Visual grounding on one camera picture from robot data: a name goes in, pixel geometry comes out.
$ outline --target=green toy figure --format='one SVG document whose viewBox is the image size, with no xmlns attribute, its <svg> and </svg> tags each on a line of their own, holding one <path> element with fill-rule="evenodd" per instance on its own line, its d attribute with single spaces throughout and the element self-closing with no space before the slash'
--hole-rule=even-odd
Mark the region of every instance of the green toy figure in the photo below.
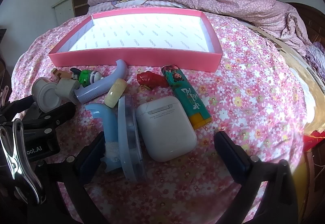
<svg viewBox="0 0 325 224">
<path fill-rule="evenodd" d="M 71 68 L 70 71 L 73 73 L 72 79 L 78 80 L 84 88 L 103 78 L 98 71 L 79 70 L 78 68 Z"/>
</svg>

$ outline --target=blue curved plastic piece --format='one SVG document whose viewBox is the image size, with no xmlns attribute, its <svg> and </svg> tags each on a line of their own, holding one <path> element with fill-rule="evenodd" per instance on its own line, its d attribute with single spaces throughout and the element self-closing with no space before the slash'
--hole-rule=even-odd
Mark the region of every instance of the blue curved plastic piece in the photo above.
<svg viewBox="0 0 325 224">
<path fill-rule="evenodd" d="M 105 78 L 98 80 L 85 88 L 83 86 L 80 86 L 79 89 L 74 90 L 77 99 L 81 104 L 84 104 L 100 95 L 103 95 L 104 93 L 107 93 L 118 78 L 124 79 L 126 77 L 126 63 L 120 59 L 116 61 L 116 64 L 117 67 L 114 73 L 111 75 L 106 76 Z"/>
<path fill-rule="evenodd" d="M 104 104 L 93 103 L 86 105 L 86 110 L 90 110 L 93 118 L 103 120 L 105 142 L 118 142 L 117 118 L 111 108 Z M 120 168 L 121 161 L 114 162 L 106 156 L 101 159 L 106 163 L 105 172 Z"/>
</svg>

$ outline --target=metal clip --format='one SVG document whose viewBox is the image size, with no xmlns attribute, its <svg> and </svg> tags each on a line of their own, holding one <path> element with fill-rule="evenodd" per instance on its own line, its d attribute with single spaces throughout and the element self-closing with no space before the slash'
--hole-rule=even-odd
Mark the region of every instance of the metal clip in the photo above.
<svg viewBox="0 0 325 224">
<path fill-rule="evenodd" d="M 12 126 L 13 140 L 9 137 L 7 129 L 0 125 L 0 140 L 6 157 L 12 179 L 17 178 L 16 174 L 20 174 L 35 194 L 36 203 L 42 204 L 45 201 L 45 193 L 43 187 L 30 167 L 24 139 L 24 127 L 20 119 L 15 119 Z M 27 203 L 27 198 L 23 192 L 16 187 L 18 194 Z"/>
</svg>

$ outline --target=pink box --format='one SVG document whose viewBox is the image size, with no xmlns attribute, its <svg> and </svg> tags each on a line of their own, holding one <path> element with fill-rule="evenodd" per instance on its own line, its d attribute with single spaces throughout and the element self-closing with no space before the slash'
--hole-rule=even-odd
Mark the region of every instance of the pink box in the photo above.
<svg viewBox="0 0 325 224">
<path fill-rule="evenodd" d="M 56 67 L 177 64 L 182 69 L 215 72 L 222 49 L 203 12 L 179 8 L 132 8 L 94 14 L 51 50 Z"/>
</svg>

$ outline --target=purple curved tube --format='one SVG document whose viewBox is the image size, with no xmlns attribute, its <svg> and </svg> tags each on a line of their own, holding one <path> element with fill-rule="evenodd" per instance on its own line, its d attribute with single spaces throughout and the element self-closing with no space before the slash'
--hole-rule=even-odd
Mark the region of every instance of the purple curved tube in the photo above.
<svg viewBox="0 0 325 224">
<path fill-rule="evenodd" d="M 105 78 L 98 80 L 85 88 L 80 86 L 79 89 L 74 90 L 77 99 L 81 104 L 107 93 L 118 78 L 124 79 L 126 77 L 126 63 L 120 59 L 116 61 L 116 64 L 117 67 L 113 74 L 106 76 Z"/>
</svg>

